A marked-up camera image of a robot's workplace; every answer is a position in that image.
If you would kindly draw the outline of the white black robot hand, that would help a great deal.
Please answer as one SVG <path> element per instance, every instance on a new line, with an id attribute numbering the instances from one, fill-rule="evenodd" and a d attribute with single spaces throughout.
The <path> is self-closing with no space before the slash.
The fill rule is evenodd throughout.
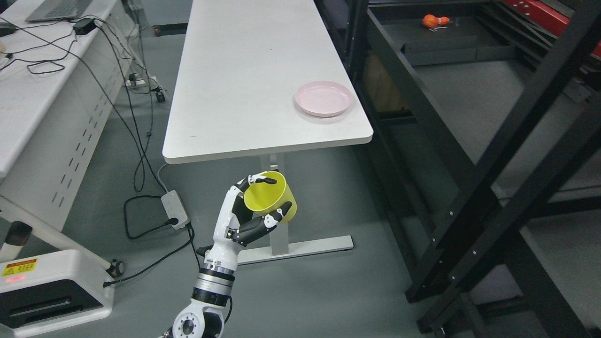
<path id="1" fill-rule="evenodd" d="M 276 180 L 261 176 L 260 173 L 247 175 L 230 186 L 223 200 L 223 205 L 217 217 L 216 227 L 213 232 L 213 245 L 208 253 L 204 253 L 206 268 L 227 268 L 236 271 L 238 255 L 243 248 L 252 242 L 274 231 L 288 210 L 291 202 L 285 202 L 281 209 L 267 215 L 260 215 L 247 209 L 243 196 L 251 184 L 275 184 Z"/>

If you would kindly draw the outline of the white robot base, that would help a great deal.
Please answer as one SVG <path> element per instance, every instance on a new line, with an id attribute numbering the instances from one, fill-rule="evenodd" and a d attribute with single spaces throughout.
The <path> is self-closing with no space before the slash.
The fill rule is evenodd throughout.
<path id="1" fill-rule="evenodd" d="M 108 317 L 114 278 L 124 263 L 107 268 L 75 249 L 18 259 L 32 227 L 15 221 L 1 247 L 0 326 L 3 338 L 28 338 Z"/>

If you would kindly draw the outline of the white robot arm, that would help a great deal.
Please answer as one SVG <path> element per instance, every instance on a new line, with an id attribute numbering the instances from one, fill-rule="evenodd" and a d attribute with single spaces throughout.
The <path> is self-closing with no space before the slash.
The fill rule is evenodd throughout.
<path id="1" fill-rule="evenodd" d="M 227 268 L 201 268 L 190 304 L 161 338 L 220 338 L 225 326 L 223 310 L 231 298 L 234 274 Z"/>

